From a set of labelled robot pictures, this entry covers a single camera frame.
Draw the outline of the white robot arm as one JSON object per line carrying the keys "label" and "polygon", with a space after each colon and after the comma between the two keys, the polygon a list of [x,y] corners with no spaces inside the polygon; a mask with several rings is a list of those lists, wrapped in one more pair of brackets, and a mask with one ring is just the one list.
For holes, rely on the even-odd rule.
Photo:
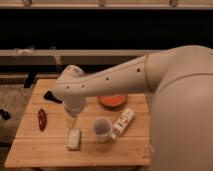
{"label": "white robot arm", "polygon": [[85,76],[64,69],[53,94],[70,114],[91,96],[153,92],[150,171],[213,171],[213,49],[189,45]]}

